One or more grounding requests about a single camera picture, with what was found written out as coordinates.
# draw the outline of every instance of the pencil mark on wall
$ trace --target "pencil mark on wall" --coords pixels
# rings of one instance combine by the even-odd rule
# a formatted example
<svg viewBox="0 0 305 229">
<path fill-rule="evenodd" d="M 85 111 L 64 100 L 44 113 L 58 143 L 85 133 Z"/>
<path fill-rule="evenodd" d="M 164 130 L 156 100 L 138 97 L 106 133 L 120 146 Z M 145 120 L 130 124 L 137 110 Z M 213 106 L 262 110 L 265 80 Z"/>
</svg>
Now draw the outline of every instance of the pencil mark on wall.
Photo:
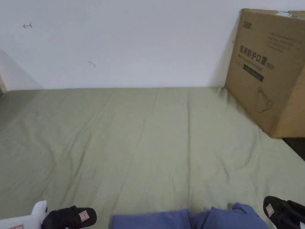
<svg viewBox="0 0 305 229">
<path fill-rule="evenodd" d="M 31 28 L 32 28 L 32 24 L 31 24 L 31 23 L 30 23 L 29 25 L 25 25 L 25 24 L 23 25 L 23 27 L 24 27 L 25 29 L 27 29 L 28 26 L 31 26 Z"/>
<path fill-rule="evenodd" d="M 92 65 L 95 67 L 95 64 L 94 64 L 94 63 L 92 63 L 91 61 L 88 61 L 88 63 L 92 64 Z"/>
</svg>

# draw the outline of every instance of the dark floor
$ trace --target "dark floor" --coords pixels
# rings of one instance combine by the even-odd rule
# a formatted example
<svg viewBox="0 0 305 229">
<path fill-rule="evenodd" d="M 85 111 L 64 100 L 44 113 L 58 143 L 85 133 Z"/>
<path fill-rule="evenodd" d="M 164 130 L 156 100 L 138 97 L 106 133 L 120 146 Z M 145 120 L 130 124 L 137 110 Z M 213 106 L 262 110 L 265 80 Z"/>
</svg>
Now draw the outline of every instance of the dark floor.
<svg viewBox="0 0 305 229">
<path fill-rule="evenodd" d="M 305 138 L 283 138 L 304 161 L 305 161 Z"/>
</svg>

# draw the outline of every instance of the black label on box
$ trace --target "black label on box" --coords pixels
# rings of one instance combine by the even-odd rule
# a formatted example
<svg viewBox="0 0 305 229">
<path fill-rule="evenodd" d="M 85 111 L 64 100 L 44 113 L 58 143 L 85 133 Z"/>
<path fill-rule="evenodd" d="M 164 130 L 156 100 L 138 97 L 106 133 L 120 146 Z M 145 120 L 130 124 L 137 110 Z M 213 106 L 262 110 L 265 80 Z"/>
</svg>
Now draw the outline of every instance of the black label on box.
<svg viewBox="0 0 305 229">
<path fill-rule="evenodd" d="M 253 70 L 252 68 L 250 68 L 249 66 L 244 64 L 243 69 L 245 69 L 248 73 L 253 75 L 259 81 L 263 82 L 264 77 L 261 74 L 259 74 L 258 72 L 256 72 L 255 70 Z"/>
</svg>

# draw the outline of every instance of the white wall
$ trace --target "white wall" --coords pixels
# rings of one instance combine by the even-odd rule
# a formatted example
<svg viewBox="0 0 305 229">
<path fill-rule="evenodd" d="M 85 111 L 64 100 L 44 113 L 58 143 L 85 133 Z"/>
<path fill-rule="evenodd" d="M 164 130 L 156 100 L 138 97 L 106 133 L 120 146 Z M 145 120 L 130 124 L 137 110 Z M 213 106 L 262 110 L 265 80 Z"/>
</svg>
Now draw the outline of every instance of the white wall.
<svg viewBox="0 0 305 229">
<path fill-rule="evenodd" d="M 304 0 L 1 3 L 8 90 L 223 85 L 241 8 L 305 9 Z"/>
</svg>

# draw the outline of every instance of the mattress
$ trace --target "mattress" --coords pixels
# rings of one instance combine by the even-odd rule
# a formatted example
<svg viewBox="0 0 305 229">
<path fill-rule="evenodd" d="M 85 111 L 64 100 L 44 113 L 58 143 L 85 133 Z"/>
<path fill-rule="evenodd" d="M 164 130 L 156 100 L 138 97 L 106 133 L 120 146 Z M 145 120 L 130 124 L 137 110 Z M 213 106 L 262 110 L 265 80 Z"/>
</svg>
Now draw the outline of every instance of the mattress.
<svg viewBox="0 0 305 229">
<path fill-rule="evenodd" d="M 305 204 L 305 162 L 223 88 L 12 91 L 0 98 L 0 215 L 76 205 L 114 214 L 263 199 Z"/>
</svg>

